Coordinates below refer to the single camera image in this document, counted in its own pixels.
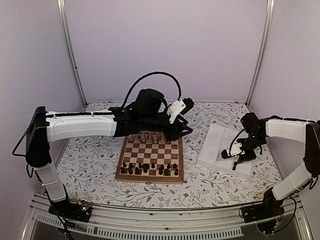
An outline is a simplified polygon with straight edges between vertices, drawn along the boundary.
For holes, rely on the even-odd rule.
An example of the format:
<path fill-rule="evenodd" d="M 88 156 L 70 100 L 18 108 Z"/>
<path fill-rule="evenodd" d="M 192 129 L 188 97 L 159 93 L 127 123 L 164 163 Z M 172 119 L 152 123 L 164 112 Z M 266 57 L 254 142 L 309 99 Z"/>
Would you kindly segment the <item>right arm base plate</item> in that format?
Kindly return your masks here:
<path fill-rule="evenodd" d="M 256 222 L 257 230 L 263 235 L 271 235 L 276 232 L 283 222 L 284 213 L 282 204 L 266 207 L 263 203 L 244 204 L 238 211 L 238 215 L 245 223 Z"/>

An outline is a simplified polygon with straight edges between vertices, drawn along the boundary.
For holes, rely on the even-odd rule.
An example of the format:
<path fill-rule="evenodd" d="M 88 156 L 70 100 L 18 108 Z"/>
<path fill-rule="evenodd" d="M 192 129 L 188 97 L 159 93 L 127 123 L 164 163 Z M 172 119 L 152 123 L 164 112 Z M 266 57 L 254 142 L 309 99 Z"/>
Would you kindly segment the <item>dark chess piece corner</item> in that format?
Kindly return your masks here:
<path fill-rule="evenodd" d="M 122 166 L 120 167 L 120 173 L 126 174 L 127 173 L 127 164 L 125 162 L 122 163 Z"/>

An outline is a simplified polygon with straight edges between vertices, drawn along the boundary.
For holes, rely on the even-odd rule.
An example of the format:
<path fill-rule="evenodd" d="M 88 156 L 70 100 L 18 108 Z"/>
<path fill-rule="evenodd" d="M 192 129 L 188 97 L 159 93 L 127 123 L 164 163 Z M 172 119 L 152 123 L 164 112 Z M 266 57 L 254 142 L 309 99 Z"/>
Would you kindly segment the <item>dark wooden king piece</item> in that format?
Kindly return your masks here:
<path fill-rule="evenodd" d="M 148 167 L 147 167 L 146 165 L 144 165 L 144 166 L 142 167 L 142 169 L 143 169 L 143 172 L 144 172 L 144 173 L 147 173 L 147 172 L 148 172 Z"/>

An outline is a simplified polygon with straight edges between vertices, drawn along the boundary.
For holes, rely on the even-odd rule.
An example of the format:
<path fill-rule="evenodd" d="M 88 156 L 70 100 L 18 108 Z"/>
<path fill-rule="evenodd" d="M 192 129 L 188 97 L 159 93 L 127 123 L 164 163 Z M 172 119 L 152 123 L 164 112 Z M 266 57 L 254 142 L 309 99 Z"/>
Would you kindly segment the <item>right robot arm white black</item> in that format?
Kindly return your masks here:
<path fill-rule="evenodd" d="M 255 211 L 262 218 L 269 218 L 282 211 L 283 200 L 301 191 L 320 175 L 320 123 L 315 120 L 287 118 L 273 115 L 258 118 L 255 113 L 245 114 L 240 120 L 245 138 L 236 136 L 227 153 L 238 157 L 238 163 L 256 158 L 255 150 L 268 143 L 273 155 L 284 158 L 282 168 L 284 179 L 263 194 L 262 203 Z"/>

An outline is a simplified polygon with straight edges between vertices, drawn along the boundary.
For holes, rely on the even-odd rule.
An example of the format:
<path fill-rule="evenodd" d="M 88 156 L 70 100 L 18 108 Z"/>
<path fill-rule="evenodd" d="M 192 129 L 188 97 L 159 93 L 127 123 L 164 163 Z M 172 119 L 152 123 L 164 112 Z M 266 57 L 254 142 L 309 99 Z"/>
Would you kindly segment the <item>white plastic compartment tray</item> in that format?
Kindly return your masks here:
<path fill-rule="evenodd" d="M 212 123 L 197 157 L 197 164 L 211 170 L 249 179 L 253 175 L 255 161 L 244 161 L 235 165 L 240 158 L 236 155 L 240 145 L 234 141 L 234 138 L 239 132 L 220 123 Z"/>

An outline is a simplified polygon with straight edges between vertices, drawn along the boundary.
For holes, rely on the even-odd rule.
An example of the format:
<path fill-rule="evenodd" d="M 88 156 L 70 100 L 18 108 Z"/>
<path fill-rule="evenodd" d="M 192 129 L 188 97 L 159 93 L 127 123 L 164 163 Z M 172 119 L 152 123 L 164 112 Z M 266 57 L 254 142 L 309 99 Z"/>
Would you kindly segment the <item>wooden chess board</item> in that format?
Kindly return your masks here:
<path fill-rule="evenodd" d="M 184 163 L 183 163 L 183 140 L 171 141 L 171 144 L 161 142 L 161 137 L 164 134 L 159 132 L 158 144 L 154 144 L 156 132 L 152 132 L 152 143 L 148 143 L 148 135 L 150 131 L 144 131 L 146 133 L 146 142 L 142 143 L 142 133 L 140 132 L 140 143 L 129 143 L 129 136 L 124 138 L 123 146 L 121 149 L 118 166 L 115 173 L 115 180 L 118 182 L 130 182 L 130 183 L 148 183 L 152 184 L 166 184 L 166 185 L 179 185 L 184 183 Z M 126 174 L 121 174 L 122 163 L 127 165 Z M 129 163 L 132 163 L 133 174 L 128 173 Z M 139 168 L 139 163 L 144 166 L 145 163 L 149 164 L 147 173 L 143 172 L 143 168 Z M 151 163 L 155 164 L 155 168 L 151 168 Z M 167 169 L 167 164 L 171 164 L 170 176 L 164 175 L 164 170 Z M 175 175 L 175 169 L 173 165 L 177 164 L 178 175 Z M 164 165 L 163 174 L 159 175 L 159 169 L 161 165 Z M 140 174 L 135 174 L 135 169 L 140 169 Z"/>

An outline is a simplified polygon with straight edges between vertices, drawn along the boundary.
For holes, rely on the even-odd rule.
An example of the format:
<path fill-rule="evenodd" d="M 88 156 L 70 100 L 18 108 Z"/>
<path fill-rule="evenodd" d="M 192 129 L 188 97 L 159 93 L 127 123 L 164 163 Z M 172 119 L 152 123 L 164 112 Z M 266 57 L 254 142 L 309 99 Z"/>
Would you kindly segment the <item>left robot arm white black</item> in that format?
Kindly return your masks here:
<path fill-rule="evenodd" d="M 51 142 L 88 136 L 126 137 L 142 131 L 160 132 L 166 140 L 175 141 L 192 132 L 183 115 L 193 106 L 191 98 L 167 104 L 165 96 L 154 89 L 141 90 L 127 106 L 102 111 L 54 112 L 39 106 L 21 137 L 25 140 L 22 157 L 35 170 L 51 204 L 63 217 L 70 217 L 74 205 L 52 163 Z"/>

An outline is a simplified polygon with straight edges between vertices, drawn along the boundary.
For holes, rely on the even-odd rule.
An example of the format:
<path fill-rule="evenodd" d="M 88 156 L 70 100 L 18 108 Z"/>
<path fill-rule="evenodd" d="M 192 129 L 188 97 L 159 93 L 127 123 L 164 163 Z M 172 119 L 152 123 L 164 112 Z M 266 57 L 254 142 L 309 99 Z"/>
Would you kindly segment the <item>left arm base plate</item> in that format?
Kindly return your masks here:
<path fill-rule="evenodd" d="M 68 199 L 59 202 L 50 202 L 48 212 L 62 218 L 88 223 L 92 214 L 92 204 L 81 200 L 77 203 Z"/>

